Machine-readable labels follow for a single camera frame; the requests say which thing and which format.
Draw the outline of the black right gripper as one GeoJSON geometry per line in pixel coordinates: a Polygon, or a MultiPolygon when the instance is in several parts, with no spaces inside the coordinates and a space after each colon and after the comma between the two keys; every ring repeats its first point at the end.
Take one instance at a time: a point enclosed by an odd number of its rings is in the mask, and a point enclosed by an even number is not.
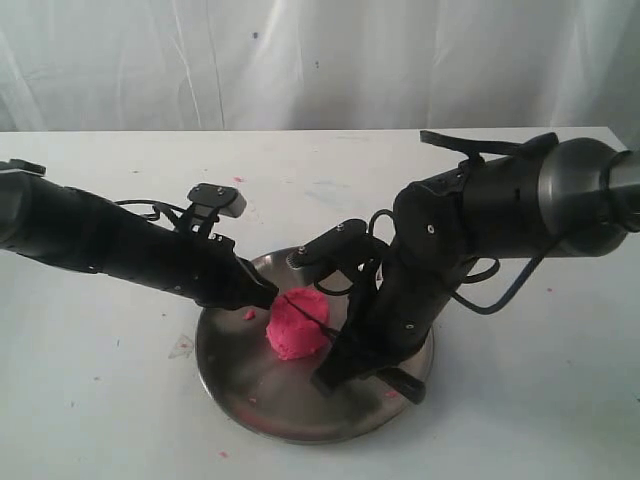
{"type": "Polygon", "coordinates": [[[431,325],[473,267],[473,256],[440,251],[425,262],[400,240],[392,241],[382,262],[376,292],[349,298],[345,322],[312,375],[324,396],[341,385],[396,366],[418,352],[431,325]]]}

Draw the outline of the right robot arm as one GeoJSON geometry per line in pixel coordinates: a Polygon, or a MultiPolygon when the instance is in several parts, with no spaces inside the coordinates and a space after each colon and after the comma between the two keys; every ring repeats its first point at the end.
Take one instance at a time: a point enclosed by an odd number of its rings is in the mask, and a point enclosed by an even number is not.
{"type": "Polygon", "coordinates": [[[422,131],[423,143],[463,155],[445,173],[410,183],[384,242],[371,222],[349,220],[308,248],[350,281],[344,326],[314,373],[325,393],[375,376],[419,403],[424,384],[400,370],[464,284],[494,275],[504,259],[526,264],[499,300],[506,306],[548,257],[600,257],[639,229],[639,155],[591,138],[547,133],[523,143],[422,131]]]}

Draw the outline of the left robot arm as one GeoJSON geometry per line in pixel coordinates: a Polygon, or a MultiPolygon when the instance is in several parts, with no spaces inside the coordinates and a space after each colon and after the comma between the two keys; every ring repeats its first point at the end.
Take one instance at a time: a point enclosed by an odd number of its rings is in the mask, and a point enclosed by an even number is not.
{"type": "Polygon", "coordinates": [[[232,239],[216,234],[221,217],[239,217],[246,201],[234,187],[200,183],[185,209],[148,201],[152,211],[113,202],[45,179],[45,167],[20,159],[1,164],[1,247],[39,263],[105,274],[168,292],[207,308],[267,309],[277,287],[232,239]]]}

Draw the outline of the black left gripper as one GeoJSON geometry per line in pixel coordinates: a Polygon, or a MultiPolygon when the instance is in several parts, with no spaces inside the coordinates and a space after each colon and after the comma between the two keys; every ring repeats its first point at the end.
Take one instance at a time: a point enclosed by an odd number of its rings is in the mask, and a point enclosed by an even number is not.
{"type": "Polygon", "coordinates": [[[235,241],[228,237],[202,240],[196,235],[168,232],[165,241],[167,293],[203,307],[226,310],[248,306],[268,309],[278,295],[275,284],[235,254],[235,241]]]}

